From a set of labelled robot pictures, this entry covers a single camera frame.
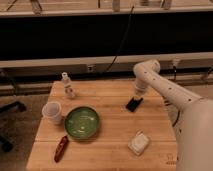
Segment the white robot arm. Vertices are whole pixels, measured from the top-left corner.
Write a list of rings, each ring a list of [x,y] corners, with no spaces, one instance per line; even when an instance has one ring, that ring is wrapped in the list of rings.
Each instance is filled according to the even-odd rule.
[[[137,63],[134,87],[144,94],[151,86],[182,112],[176,171],[213,171],[213,100],[169,81],[159,71],[157,60]]]

